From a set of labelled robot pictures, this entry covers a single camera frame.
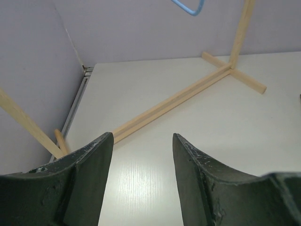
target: vertical wooden post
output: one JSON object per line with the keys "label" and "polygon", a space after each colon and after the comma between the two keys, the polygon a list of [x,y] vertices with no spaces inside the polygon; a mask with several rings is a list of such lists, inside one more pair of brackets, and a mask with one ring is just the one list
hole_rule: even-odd
{"label": "vertical wooden post", "polygon": [[63,138],[62,133],[58,129],[55,129],[55,137],[56,137],[58,145],[60,146],[60,149],[62,150],[63,154],[68,155],[70,153],[69,148]]}
{"label": "vertical wooden post", "polygon": [[249,26],[249,22],[251,19],[254,4],[255,4],[255,0],[245,0],[243,11],[241,13],[240,21],[238,23],[238,28],[236,31],[233,48],[232,48],[230,59],[229,59],[229,63],[232,63],[232,66],[231,66],[232,69],[234,69],[236,67],[236,64],[238,61],[238,56],[239,56],[241,47],[244,43],[246,31]]}

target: wooden frame base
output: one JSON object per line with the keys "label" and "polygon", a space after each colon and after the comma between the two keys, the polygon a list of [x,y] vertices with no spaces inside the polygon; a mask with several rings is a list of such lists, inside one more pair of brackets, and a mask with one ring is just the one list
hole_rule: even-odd
{"label": "wooden frame base", "polygon": [[115,129],[113,131],[114,143],[117,143],[120,140],[126,138],[127,136],[141,129],[143,126],[169,112],[184,101],[188,100],[189,98],[193,97],[197,93],[203,91],[204,89],[208,88],[209,86],[213,85],[214,83],[216,83],[217,81],[226,77],[229,74],[231,74],[234,78],[240,80],[247,86],[251,87],[252,89],[256,90],[257,92],[263,94],[267,89],[265,85],[251,78],[247,74],[235,69],[236,64],[238,62],[240,50],[242,48],[246,36],[246,31],[251,19],[254,5],[255,0],[245,0],[240,21],[238,23],[238,28],[236,31],[236,36],[234,39],[229,63],[223,62],[218,58],[206,52],[203,52],[202,58],[219,68],[215,72],[200,79],[196,83],[188,86],[187,88],[176,93],[172,97],[166,99],[165,101],[162,101],[158,105],[152,107],[151,109],[145,111],[144,113],[138,115],[129,122]]}
{"label": "wooden frame base", "polygon": [[[219,60],[218,58],[210,55],[209,53],[203,52],[202,53],[202,58],[204,60],[206,60],[207,62],[217,66],[217,67],[221,67],[223,65],[226,65],[226,62],[223,62],[222,60]],[[245,85],[247,85],[248,87],[256,90],[257,92],[259,92],[260,94],[264,94],[265,90],[267,89],[267,87],[263,84],[261,84],[260,82],[256,81],[255,79],[253,79],[252,77],[250,77],[249,75],[247,75],[246,73],[243,73],[237,69],[230,69],[230,74],[240,80],[241,82],[243,82]]]}

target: wooden dowel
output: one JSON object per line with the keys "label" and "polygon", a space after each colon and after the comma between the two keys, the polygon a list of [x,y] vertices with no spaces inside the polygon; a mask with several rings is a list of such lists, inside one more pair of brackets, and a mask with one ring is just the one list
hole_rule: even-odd
{"label": "wooden dowel", "polygon": [[208,76],[206,76],[206,77],[198,80],[194,84],[192,84],[192,85],[188,86],[187,88],[185,88],[185,89],[177,92],[176,94],[174,94],[170,98],[162,101],[161,103],[157,104],[156,106],[152,107],[151,109],[143,112],[142,114],[136,116],[135,118],[133,118],[132,120],[128,121],[127,123],[125,123],[125,124],[121,125],[120,127],[116,128],[112,132],[113,135],[114,135],[114,137],[119,136],[123,132],[125,132],[128,129],[130,129],[131,127],[133,127],[135,124],[138,124],[138,123],[142,122],[143,120],[147,119],[151,114],[154,114],[154,113],[156,113],[158,111],[161,111],[162,109],[164,109],[165,107],[167,107],[168,105],[170,105],[171,102],[177,101],[178,99],[180,99],[183,96],[185,96],[188,93],[190,93],[196,87],[198,87],[200,85],[203,85],[203,84],[206,84],[208,81],[210,81],[214,77],[218,76],[219,74],[223,73],[224,71],[228,70],[230,67],[231,67],[231,63],[223,65],[221,68],[219,68],[215,72],[213,72],[213,73],[209,74]]}
{"label": "wooden dowel", "polygon": [[214,72],[215,75],[217,75],[217,76],[215,76],[213,79],[206,81],[205,83],[201,83],[200,85],[196,85],[194,87],[194,89],[191,89],[190,92],[186,93],[184,96],[181,96],[180,98],[174,97],[173,100],[169,101],[169,104],[166,105],[164,108],[160,108],[159,111],[153,111],[153,112],[149,113],[147,115],[147,117],[145,117],[142,121],[139,121],[139,123],[133,125],[133,127],[129,128],[128,130],[124,131],[123,133],[119,134],[118,136],[114,136],[114,143],[116,144],[117,142],[121,141],[122,139],[126,138],[127,136],[131,135],[132,133],[136,132],[137,130],[141,129],[145,125],[149,124],[150,122],[154,121],[155,119],[157,119],[160,116],[164,115],[165,113],[169,112],[173,108],[182,104],[186,100],[195,96],[199,92],[205,90],[206,88],[213,85],[217,81],[226,77],[227,75],[230,74],[230,71],[226,69],[229,67],[230,67],[230,64],[227,64],[227,67],[223,67],[223,70],[219,69],[218,71]]}
{"label": "wooden dowel", "polygon": [[63,153],[55,143],[52,142],[37,124],[1,88],[0,106],[57,159],[63,156]]}
{"label": "wooden dowel", "polygon": [[63,138],[62,133],[58,129],[55,129],[55,137],[63,154],[68,155],[70,153],[69,148]]}
{"label": "wooden dowel", "polygon": [[231,51],[229,62],[232,63],[231,68],[236,67],[238,56],[241,50],[241,47],[244,43],[246,31],[249,26],[249,22],[252,16],[252,11],[254,8],[255,0],[245,0],[244,7],[241,13],[240,21],[238,23],[238,28],[236,31],[236,36],[234,39],[233,48]]}
{"label": "wooden dowel", "polygon": [[[220,66],[223,66],[226,64],[226,62],[224,62],[206,52],[202,53],[202,58],[217,67],[220,67]],[[265,85],[263,85],[262,83],[256,81],[255,79],[253,79],[246,73],[243,73],[237,69],[230,69],[230,73],[234,78],[236,78],[237,80],[240,80],[245,85],[256,90],[260,94],[263,94],[265,92],[265,90],[267,89],[267,87]]]}

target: wooden stand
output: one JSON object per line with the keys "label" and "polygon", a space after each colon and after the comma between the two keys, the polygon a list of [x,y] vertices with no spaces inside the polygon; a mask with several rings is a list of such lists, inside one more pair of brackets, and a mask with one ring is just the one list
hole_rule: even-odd
{"label": "wooden stand", "polygon": [[1,88],[0,106],[57,159],[63,157],[62,151],[55,143],[53,143],[38,125]]}
{"label": "wooden stand", "polygon": [[203,52],[202,58],[219,68],[215,72],[212,72],[208,76],[200,79],[196,83],[188,86],[182,91],[176,93],[170,98],[162,101],[158,105],[152,107],[151,109],[145,111],[144,113],[138,115],[137,117],[133,118],[132,120],[115,129],[113,131],[114,143],[117,143],[120,140],[126,138],[127,136],[133,134],[137,130],[141,129],[143,126],[164,115],[168,111],[177,107],[184,101],[193,97],[197,93],[205,90],[206,88],[218,82],[219,80],[221,80],[229,74],[231,74],[234,78],[240,80],[247,86],[253,88],[257,92],[263,94],[267,89],[265,85],[261,84],[252,77],[236,69],[239,53],[246,36],[246,31],[251,19],[254,4],[255,0],[245,0],[236,36],[234,39],[230,60],[228,63],[223,62],[206,52]]}

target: blue hanger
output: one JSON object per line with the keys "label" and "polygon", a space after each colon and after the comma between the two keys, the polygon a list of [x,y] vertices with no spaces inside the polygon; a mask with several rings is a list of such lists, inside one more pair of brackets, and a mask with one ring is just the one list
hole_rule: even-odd
{"label": "blue hanger", "polygon": [[196,11],[191,10],[190,8],[188,8],[187,6],[185,6],[183,3],[179,2],[178,0],[171,0],[173,1],[175,4],[177,4],[181,9],[183,9],[185,12],[189,13],[192,16],[197,16],[200,11],[203,8],[204,2],[205,0],[199,0],[199,5],[198,5],[198,9]]}

